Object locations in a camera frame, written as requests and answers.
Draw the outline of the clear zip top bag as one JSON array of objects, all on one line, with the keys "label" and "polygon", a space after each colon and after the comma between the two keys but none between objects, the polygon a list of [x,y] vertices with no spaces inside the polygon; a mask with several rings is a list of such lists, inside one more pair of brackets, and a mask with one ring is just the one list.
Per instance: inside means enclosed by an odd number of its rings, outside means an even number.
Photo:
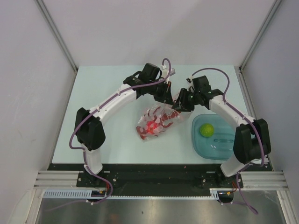
[{"label": "clear zip top bag", "polygon": [[[191,112],[178,112],[171,105],[156,103],[149,107],[136,124],[136,133],[143,141],[148,141],[166,133],[167,130],[178,126],[187,120]],[[154,135],[146,134],[144,128],[148,121],[159,123],[158,132]]]}]

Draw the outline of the red fake food ball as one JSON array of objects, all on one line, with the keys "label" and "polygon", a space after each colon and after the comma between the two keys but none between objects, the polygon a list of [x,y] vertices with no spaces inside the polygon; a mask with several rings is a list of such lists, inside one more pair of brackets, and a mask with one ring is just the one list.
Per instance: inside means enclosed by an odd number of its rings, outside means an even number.
[{"label": "red fake food ball", "polygon": [[146,126],[144,128],[146,134],[154,135],[158,132],[158,127],[160,126],[159,123],[156,123],[154,121],[148,121],[146,123]]}]

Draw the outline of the green fake food ball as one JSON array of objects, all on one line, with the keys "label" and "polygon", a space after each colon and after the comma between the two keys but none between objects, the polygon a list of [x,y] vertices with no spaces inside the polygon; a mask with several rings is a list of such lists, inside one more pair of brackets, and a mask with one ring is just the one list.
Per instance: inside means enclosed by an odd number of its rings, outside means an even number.
[{"label": "green fake food ball", "polygon": [[214,127],[209,123],[202,124],[199,128],[199,133],[205,138],[210,138],[214,134]]}]

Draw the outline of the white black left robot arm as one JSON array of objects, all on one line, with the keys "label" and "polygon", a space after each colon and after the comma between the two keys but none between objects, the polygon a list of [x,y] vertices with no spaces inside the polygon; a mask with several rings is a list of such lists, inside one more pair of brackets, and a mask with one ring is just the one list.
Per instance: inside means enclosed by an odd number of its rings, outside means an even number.
[{"label": "white black left robot arm", "polygon": [[84,169],[88,172],[87,181],[92,186],[97,187],[103,182],[103,174],[100,173],[103,169],[100,147],[106,140],[105,122],[124,106],[146,94],[152,95],[159,103],[173,104],[169,78],[174,74],[174,69],[160,69],[147,64],[142,71],[127,77],[105,101],[89,110],[80,108],[77,111],[71,137],[76,137],[81,144],[79,149],[83,150]]}]

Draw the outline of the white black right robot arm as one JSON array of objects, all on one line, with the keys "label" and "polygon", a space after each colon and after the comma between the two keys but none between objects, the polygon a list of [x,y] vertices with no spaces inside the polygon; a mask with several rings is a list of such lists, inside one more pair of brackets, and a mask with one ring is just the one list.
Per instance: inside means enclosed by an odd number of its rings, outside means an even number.
[{"label": "white black right robot arm", "polygon": [[182,88],[174,99],[173,109],[179,112],[192,112],[195,105],[201,105],[223,118],[235,131],[233,154],[221,166],[215,181],[220,187],[227,187],[232,176],[253,165],[259,160],[259,167],[270,153],[270,138],[267,122],[246,116],[231,103],[220,90],[191,91]]}]

